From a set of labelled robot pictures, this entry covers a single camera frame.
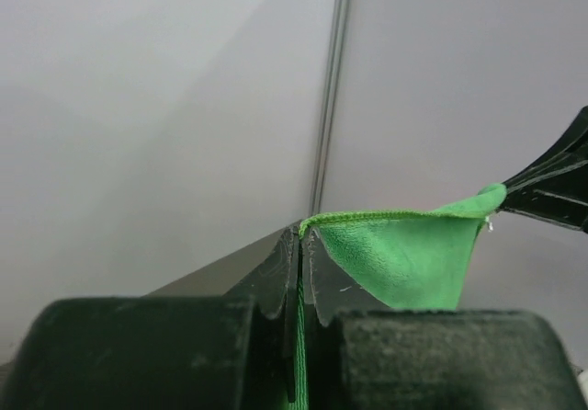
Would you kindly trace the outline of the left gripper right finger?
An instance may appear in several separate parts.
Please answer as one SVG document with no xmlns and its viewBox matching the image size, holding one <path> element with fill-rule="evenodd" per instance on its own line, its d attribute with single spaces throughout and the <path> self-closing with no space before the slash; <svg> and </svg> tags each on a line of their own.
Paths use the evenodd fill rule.
<svg viewBox="0 0 588 410">
<path fill-rule="evenodd" d="M 387 311 L 334 262 L 315 228 L 302 242 L 302 281 L 309 408 L 346 409 L 341 374 L 340 312 Z"/>
</svg>

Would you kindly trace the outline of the green towel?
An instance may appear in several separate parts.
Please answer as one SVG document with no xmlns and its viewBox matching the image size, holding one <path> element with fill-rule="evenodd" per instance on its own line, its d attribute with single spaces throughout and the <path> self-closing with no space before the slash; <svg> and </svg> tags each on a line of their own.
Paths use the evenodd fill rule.
<svg viewBox="0 0 588 410">
<path fill-rule="evenodd" d="M 300 223 L 317 228 L 334 262 L 394 309 L 458 306 L 480 231 L 507 195 L 502 183 L 432 211 L 338 211 Z"/>
</svg>

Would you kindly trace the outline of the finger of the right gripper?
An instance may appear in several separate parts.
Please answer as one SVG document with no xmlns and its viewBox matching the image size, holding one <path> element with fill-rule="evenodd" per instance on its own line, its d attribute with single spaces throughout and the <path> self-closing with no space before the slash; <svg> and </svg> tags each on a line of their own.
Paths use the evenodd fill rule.
<svg viewBox="0 0 588 410">
<path fill-rule="evenodd" d="M 548 165 L 554 165 L 557 160 L 564 158 L 567 154 L 577 153 L 585 144 L 587 144 L 587 107 L 579 111 L 566 131 L 546 152 L 522 171 L 505 180 L 504 184 L 511 189 Z"/>
<path fill-rule="evenodd" d="M 502 211 L 587 231 L 587 162 L 559 161 L 504 182 Z"/>
</svg>

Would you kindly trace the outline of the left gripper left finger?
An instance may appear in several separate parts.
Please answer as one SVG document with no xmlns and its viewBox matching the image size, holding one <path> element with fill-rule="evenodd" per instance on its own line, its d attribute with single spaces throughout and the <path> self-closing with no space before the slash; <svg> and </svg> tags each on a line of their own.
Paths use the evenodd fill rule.
<svg viewBox="0 0 588 410">
<path fill-rule="evenodd" d="M 286 228 L 269 255 L 228 292 L 254 301 L 244 371 L 245 404 L 298 401 L 300 237 Z"/>
</svg>

